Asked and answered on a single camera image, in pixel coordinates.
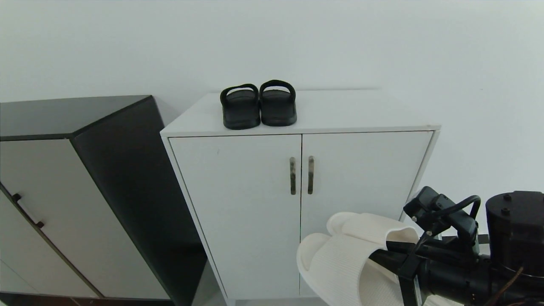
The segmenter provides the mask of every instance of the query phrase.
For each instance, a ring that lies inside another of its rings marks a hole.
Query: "cabinet handle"
[[[296,170],[294,157],[289,159],[289,176],[291,178],[291,194],[296,194]]]
[[[313,193],[313,167],[314,159],[313,156],[308,158],[308,194]]]
[[[13,203],[15,204],[15,208],[19,211],[20,214],[23,215],[23,217],[29,222],[29,223],[32,223],[34,224],[34,226],[38,227],[39,229],[43,228],[44,227],[44,223],[42,221],[40,222],[34,222],[32,220],[32,218],[27,214],[26,211],[24,211],[24,209],[21,207],[21,205],[19,204],[19,200],[21,199],[21,195],[18,194],[18,193],[15,193],[14,195],[11,196],[11,199],[13,201]]]

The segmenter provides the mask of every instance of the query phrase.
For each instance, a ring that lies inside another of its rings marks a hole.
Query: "white cabinet door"
[[[370,212],[398,219],[432,132],[304,134],[302,136],[301,238],[328,234],[337,212]],[[309,159],[313,193],[308,193]],[[301,279],[300,293],[313,295]]]
[[[170,144],[228,298],[297,297],[301,135]]]
[[[28,224],[2,192],[0,249],[1,291],[97,297]]]
[[[103,295],[169,298],[68,139],[2,142],[0,180]]]

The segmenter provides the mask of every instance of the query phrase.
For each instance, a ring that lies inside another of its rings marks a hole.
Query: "white wall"
[[[544,189],[543,16],[544,2],[2,2],[0,101],[153,94],[168,122],[245,82],[382,87],[443,125],[422,185],[487,199]]]

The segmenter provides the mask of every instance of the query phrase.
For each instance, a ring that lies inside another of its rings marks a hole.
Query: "floor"
[[[481,244],[482,254],[489,254],[489,244]],[[104,301],[97,299],[70,299],[62,297],[18,296],[6,305],[0,306],[167,306],[170,302],[157,301]],[[209,263],[204,268],[193,306],[227,306],[215,280]],[[270,299],[237,301],[236,306],[327,306],[320,298]]]

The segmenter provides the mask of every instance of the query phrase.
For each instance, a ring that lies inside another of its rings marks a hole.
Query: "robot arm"
[[[473,203],[470,214],[462,209]],[[429,295],[464,305],[523,305],[544,302],[544,194],[516,191],[486,203],[491,256],[479,255],[480,198],[455,204],[424,187],[404,211],[425,233],[417,244],[387,242],[370,259],[399,277],[406,306]],[[450,227],[458,236],[434,239]]]

